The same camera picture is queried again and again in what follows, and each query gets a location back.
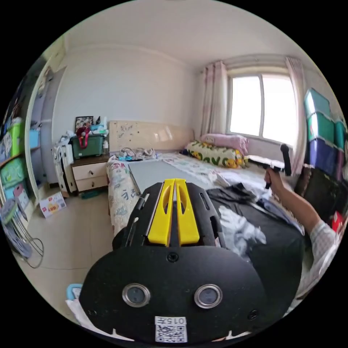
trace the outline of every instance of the ceiling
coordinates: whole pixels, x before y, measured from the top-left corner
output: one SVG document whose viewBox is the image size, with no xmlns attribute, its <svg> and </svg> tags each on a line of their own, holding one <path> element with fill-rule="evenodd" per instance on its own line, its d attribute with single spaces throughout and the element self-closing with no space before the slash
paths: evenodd
<svg viewBox="0 0 348 348">
<path fill-rule="evenodd" d="M 68 50 L 86 45 L 140 46 L 199 68 L 247 54 L 294 55 L 302 49 L 273 25 L 215 0 L 134 0 L 99 12 L 66 34 Z"/>
</svg>

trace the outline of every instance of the bottle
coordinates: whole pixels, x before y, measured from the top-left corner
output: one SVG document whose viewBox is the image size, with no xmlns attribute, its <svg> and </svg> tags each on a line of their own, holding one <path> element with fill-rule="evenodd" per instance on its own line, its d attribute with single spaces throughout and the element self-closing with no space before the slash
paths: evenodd
<svg viewBox="0 0 348 348">
<path fill-rule="evenodd" d="M 107 140 L 104 140 L 104 142 L 103 142 L 103 154 L 104 155 L 109 154 L 109 143 Z"/>
</svg>

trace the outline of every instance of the curtain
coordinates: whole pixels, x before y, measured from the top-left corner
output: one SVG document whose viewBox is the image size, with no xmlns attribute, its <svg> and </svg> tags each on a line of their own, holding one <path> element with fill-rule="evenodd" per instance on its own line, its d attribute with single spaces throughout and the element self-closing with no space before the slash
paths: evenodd
<svg viewBox="0 0 348 348">
<path fill-rule="evenodd" d="M 293 84 L 296 102 L 298 135 L 293 147 L 291 170 L 292 176 L 298 176 L 302 171 L 307 147 L 307 120 L 304 107 L 305 74 L 300 60 L 286 57 L 285 62 Z"/>
<path fill-rule="evenodd" d="M 227 71 L 222 61 L 209 64 L 203 72 L 203 108 L 200 135 L 226 131 Z"/>
</svg>

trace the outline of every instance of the sleeve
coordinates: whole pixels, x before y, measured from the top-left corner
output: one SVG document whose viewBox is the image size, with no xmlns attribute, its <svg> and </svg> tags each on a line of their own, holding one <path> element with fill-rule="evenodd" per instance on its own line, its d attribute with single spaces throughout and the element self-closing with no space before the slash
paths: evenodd
<svg viewBox="0 0 348 348">
<path fill-rule="evenodd" d="M 318 283 L 334 258 L 339 245 L 336 233 L 322 220 L 313 228 L 310 239 L 313 265 L 309 272 L 302 276 L 296 298 L 304 296 Z"/>
</svg>

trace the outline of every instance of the red object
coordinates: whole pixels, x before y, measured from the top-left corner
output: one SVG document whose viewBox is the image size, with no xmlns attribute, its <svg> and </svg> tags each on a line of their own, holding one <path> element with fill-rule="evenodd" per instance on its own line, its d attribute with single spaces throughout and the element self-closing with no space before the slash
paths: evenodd
<svg viewBox="0 0 348 348">
<path fill-rule="evenodd" d="M 332 229 L 337 232 L 342 228 L 343 225 L 343 217 L 339 212 L 335 212 L 332 218 Z"/>
<path fill-rule="evenodd" d="M 76 131 L 76 136 L 79 138 L 81 149 L 85 149 L 87 147 L 87 145 L 88 145 L 88 134 L 89 134 L 89 132 L 90 132 L 90 129 L 88 127 L 80 127 Z"/>
</svg>

